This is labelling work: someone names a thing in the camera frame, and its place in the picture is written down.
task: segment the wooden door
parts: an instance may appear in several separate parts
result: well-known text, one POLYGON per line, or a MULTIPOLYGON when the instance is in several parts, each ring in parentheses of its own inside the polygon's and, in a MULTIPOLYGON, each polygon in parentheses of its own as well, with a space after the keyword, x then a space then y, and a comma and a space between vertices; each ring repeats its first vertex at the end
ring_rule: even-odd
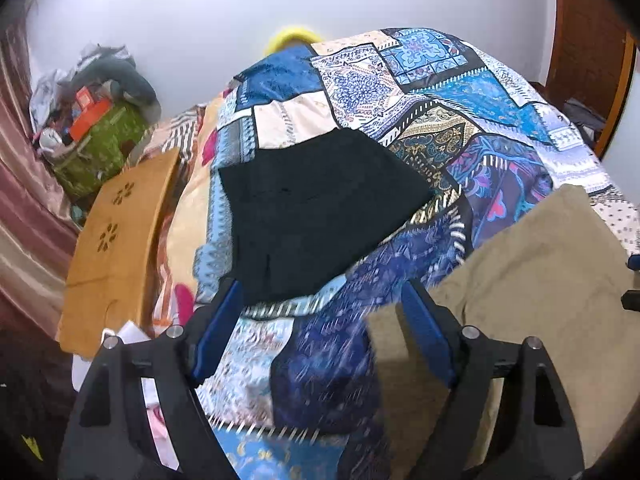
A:
POLYGON ((557 0, 546 95, 560 109, 574 97, 607 119, 598 156, 622 110, 634 53, 634 42, 609 0, 557 0))

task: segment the patchwork bedspread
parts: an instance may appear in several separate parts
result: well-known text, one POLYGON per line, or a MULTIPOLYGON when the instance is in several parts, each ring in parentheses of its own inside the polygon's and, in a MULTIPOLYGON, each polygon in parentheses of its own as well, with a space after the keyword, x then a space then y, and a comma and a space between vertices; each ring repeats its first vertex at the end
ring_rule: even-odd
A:
POLYGON ((337 126, 388 147, 436 196, 314 296, 246 306, 198 391, 243 479, 387 478, 364 315, 397 301, 409 278, 439 283, 555 187, 583 186, 627 251, 640 250, 634 206, 519 74, 436 30, 376 30, 267 57, 207 106, 197 135, 190 128, 188 183, 161 237, 157 330, 210 301, 230 270, 219 168, 337 126))

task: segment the brown door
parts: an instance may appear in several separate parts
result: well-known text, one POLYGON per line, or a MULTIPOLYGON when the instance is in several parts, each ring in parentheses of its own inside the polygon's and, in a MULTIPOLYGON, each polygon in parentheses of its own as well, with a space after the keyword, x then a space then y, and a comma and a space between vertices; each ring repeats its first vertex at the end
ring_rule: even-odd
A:
POLYGON ((607 119, 620 84, 625 43, 625 24, 608 0, 558 0, 549 101, 562 109, 574 97, 607 119))

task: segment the green bag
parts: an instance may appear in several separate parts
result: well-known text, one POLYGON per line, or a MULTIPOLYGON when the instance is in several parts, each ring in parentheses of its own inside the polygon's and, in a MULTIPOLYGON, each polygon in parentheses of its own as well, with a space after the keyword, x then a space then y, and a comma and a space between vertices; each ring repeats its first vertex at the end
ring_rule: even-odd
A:
POLYGON ((53 173, 72 202, 97 192, 117 175, 147 127, 136 107, 119 102, 84 134, 71 152, 56 161, 53 173))

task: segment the folded black garment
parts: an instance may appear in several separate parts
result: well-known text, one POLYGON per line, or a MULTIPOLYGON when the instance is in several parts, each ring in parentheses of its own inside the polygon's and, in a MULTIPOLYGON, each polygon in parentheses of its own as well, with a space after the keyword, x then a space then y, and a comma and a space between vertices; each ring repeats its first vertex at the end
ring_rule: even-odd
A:
POLYGON ((364 133, 332 132, 220 169, 244 302, 315 294, 433 196, 423 177, 364 133))

